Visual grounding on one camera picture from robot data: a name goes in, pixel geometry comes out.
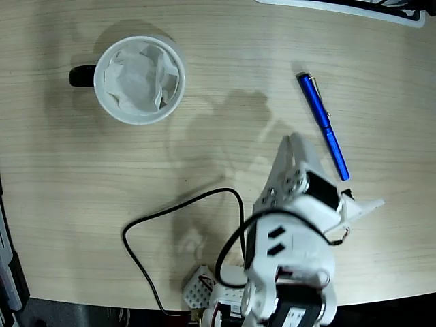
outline black mug handle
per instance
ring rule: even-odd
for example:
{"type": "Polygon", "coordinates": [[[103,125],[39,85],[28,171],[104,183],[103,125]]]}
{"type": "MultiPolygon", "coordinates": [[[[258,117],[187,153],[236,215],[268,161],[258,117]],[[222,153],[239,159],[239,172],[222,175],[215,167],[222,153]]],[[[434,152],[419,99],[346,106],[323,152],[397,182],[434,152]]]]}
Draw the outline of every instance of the black mug handle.
{"type": "Polygon", "coordinates": [[[72,87],[93,87],[95,65],[78,66],[69,71],[69,84],[72,87]]]}

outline pen cap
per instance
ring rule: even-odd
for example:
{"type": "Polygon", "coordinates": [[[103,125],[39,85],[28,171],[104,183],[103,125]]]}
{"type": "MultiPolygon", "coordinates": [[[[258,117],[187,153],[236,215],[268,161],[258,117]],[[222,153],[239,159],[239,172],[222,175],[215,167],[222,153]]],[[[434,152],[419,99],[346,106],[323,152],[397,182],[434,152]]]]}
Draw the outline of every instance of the pen cap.
{"type": "Polygon", "coordinates": [[[320,95],[317,92],[315,84],[311,80],[311,76],[307,73],[297,75],[297,80],[300,83],[302,92],[305,94],[307,102],[312,109],[313,116],[316,122],[323,129],[330,126],[327,111],[322,104],[320,95]]]}

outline white breadboard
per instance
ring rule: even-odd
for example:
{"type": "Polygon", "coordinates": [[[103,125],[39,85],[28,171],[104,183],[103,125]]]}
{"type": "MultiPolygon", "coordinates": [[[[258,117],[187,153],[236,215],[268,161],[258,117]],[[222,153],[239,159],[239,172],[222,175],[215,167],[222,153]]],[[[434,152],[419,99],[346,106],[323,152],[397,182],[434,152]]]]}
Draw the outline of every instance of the white breadboard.
{"type": "MultiPolygon", "coordinates": [[[[230,306],[230,317],[241,318],[240,304],[243,299],[243,290],[233,290],[220,284],[215,285],[211,294],[211,305],[203,312],[201,327],[211,327],[213,313],[218,304],[230,306]]],[[[218,311],[213,327],[221,325],[221,312],[218,311]]]]}
{"type": "Polygon", "coordinates": [[[203,279],[203,281],[210,289],[213,289],[216,283],[213,273],[207,266],[200,266],[197,269],[183,289],[183,300],[185,300],[191,309],[205,309],[209,307],[209,299],[212,292],[201,282],[198,278],[199,276],[207,276],[209,278],[203,279]]]}

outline tissue paper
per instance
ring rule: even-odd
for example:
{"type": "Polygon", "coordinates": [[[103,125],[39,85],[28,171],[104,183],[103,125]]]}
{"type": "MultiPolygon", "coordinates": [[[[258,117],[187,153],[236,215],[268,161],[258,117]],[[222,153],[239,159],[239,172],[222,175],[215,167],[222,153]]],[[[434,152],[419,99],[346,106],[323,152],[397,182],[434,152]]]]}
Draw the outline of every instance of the tissue paper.
{"type": "Polygon", "coordinates": [[[128,44],[110,60],[104,89],[119,108],[131,114],[152,114],[171,101],[179,72],[169,54],[146,42],[128,44]]]}

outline pen clip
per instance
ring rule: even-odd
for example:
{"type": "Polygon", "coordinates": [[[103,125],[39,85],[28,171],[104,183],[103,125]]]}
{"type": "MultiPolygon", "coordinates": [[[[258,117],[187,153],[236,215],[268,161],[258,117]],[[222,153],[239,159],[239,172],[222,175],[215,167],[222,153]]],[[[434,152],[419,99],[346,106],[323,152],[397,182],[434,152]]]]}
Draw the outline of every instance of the pen clip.
{"type": "MultiPolygon", "coordinates": [[[[322,103],[322,97],[320,93],[320,89],[318,88],[318,84],[316,83],[316,79],[313,76],[309,77],[309,80],[311,80],[313,86],[315,87],[316,93],[318,93],[318,97],[320,97],[321,103],[322,103]]],[[[327,116],[331,117],[332,115],[326,110],[326,107],[324,104],[322,104],[324,111],[326,112],[327,116]]]]}

